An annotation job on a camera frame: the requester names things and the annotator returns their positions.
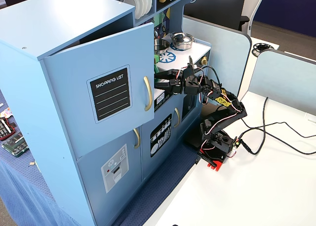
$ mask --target toy kitchen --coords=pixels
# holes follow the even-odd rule
[[[0,89],[56,203],[80,225],[111,225],[198,122],[198,96],[154,88],[164,82],[155,72],[181,70],[189,56],[207,75],[211,44],[182,31],[190,1],[28,0],[0,10],[0,70],[15,74]]]

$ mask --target silver pot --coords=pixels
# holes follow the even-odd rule
[[[193,36],[183,32],[172,33],[171,39],[173,46],[181,50],[191,49],[192,43],[194,42]]]
[[[154,40],[154,50],[155,54],[164,54],[168,51],[170,43],[164,39]]]

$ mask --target black cable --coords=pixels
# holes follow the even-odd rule
[[[257,154],[260,152],[260,150],[261,150],[261,148],[262,148],[262,146],[263,146],[263,144],[265,143],[265,140],[266,140],[265,109],[266,109],[267,101],[268,101],[268,97],[266,98],[265,103],[263,104],[263,111],[262,111],[263,139],[262,139],[261,145],[260,145],[260,147],[258,148],[257,152],[255,152],[255,153],[252,152],[252,150],[248,147],[248,145],[246,145],[245,142],[243,142],[243,141],[241,140],[242,146],[244,146],[244,148],[245,148],[249,153],[251,153],[252,155],[257,155]],[[245,133],[246,133],[246,132],[243,132],[243,133],[239,136],[238,139],[241,139],[242,136],[243,136]]]
[[[222,84],[221,84],[221,82],[219,81],[219,78],[218,78],[218,76],[217,76],[217,73],[216,73],[215,69],[214,69],[212,66],[208,66],[208,65],[203,66],[203,68],[210,68],[211,70],[213,70],[213,72],[214,72],[214,74],[215,74],[215,76],[216,76],[216,78],[217,78],[218,85],[221,87]]]
[[[244,131],[244,132],[242,133],[242,135],[243,135],[243,134],[245,134],[245,133],[247,133],[248,131],[252,131],[252,130],[259,130],[259,131],[263,131],[263,130],[262,130],[262,129],[260,129],[260,128],[250,128],[250,129],[248,129],[248,130]],[[294,148],[292,145],[288,144],[287,142],[283,141],[282,139],[280,139],[280,138],[278,138],[278,137],[276,137],[276,136],[274,136],[274,135],[270,134],[269,132],[266,132],[266,134],[268,134],[268,135],[270,135],[271,137],[273,137],[273,138],[275,138],[275,139],[279,140],[280,142],[282,142],[282,143],[286,144],[287,146],[289,146],[290,148],[294,149],[295,151],[297,151],[297,152],[299,152],[299,153],[301,153],[301,154],[304,154],[304,155],[312,155],[312,154],[316,154],[316,151],[315,151],[315,152],[312,152],[312,153],[304,153],[304,152],[302,152],[302,151],[298,150],[297,148]]]
[[[249,125],[247,125],[247,123],[242,119],[243,123],[248,127],[248,128],[262,128],[263,126],[257,126],[257,127],[250,127]],[[296,134],[298,134],[300,137],[302,138],[312,138],[312,137],[316,137],[316,135],[313,135],[313,136],[303,136],[301,135],[300,133],[298,133],[295,129],[293,129],[288,123],[286,123],[285,121],[283,122],[274,122],[274,123],[271,123],[271,124],[268,124],[266,125],[267,126],[272,126],[272,125],[275,125],[275,124],[286,124],[290,129],[292,129]]]
[[[239,141],[240,141],[240,143],[242,144],[242,146],[243,146],[249,153],[251,153],[251,154],[253,154],[253,155],[257,155],[257,154],[260,152],[260,150],[261,150],[261,148],[262,148],[262,146],[263,146],[263,143],[264,143],[265,138],[266,138],[266,134],[268,134],[268,135],[270,135],[271,137],[273,137],[273,138],[279,140],[280,142],[284,143],[285,145],[289,146],[290,148],[294,149],[295,151],[297,151],[297,152],[299,152],[299,153],[301,153],[301,154],[304,154],[304,155],[316,154],[316,151],[315,151],[315,152],[311,152],[311,153],[302,152],[302,151],[298,150],[297,148],[293,147],[292,145],[288,144],[287,142],[283,141],[282,139],[280,139],[280,138],[278,138],[278,137],[276,137],[276,136],[270,134],[269,132],[266,132],[266,126],[271,126],[271,125],[275,125],[275,124],[286,124],[288,127],[290,127],[290,125],[287,124],[286,122],[274,122],[274,123],[268,124],[268,125],[265,124],[265,117],[264,117],[264,115],[265,115],[265,108],[266,108],[267,100],[268,100],[268,97],[266,98],[265,103],[264,103],[264,105],[263,105],[263,113],[262,113],[263,126],[250,127],[250,126],[247,125],[247,123],[242,119],[243,123],[249,128],[248,130],[246,130],[246,131],[244,131],[243,133],[241,133],[241,135],[240,135],[239,138],[238,138]],[[299,136],[301,136],[301,137],[303,137],[303,138],[311,138],[311,137],[315,137],[315,136],[316,136],[316,135],[314,135],[314,136],[307,136],[307,137],[305,137],[305,136],[301,135],[300,133],[298,133],[296,130],[294,130],[292,127],[290,127],[290,128],[291,128],[295,133],[297,133]],[[261,143],[261,145],[260,145],[260,147],[259,147],[259,149],[258,149],[258,151],[257,151],[256,153],[253,153],[252,150],[250,149],[250,147],[241,139],[245,133],[247,133],[248,131],[252,131],[252,130],[259,130],[259,131],[262,131],[262,132],[264,133],[264,135],[263,135],[263,141],[262,141],[262,143]]]

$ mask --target open cabinet door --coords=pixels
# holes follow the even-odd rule
[[[152,23],[43,60],[76,158],[154,118]]]

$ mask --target toy dishwasher label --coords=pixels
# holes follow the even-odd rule
[[[127,68],[90,82],[98,121],[130,106]]]
[[[166,91],[164,91],[158,98],[156,98],[154,102],[155,111],[157,111],[171,96],[172,93],[166,93]]]
[[[159,149],[170,139],[172,114],[150,134],[150,157],[153,157]]]
[[[108,193],[128,170],[127,145],[125,144],[101,167],[105,191]]]

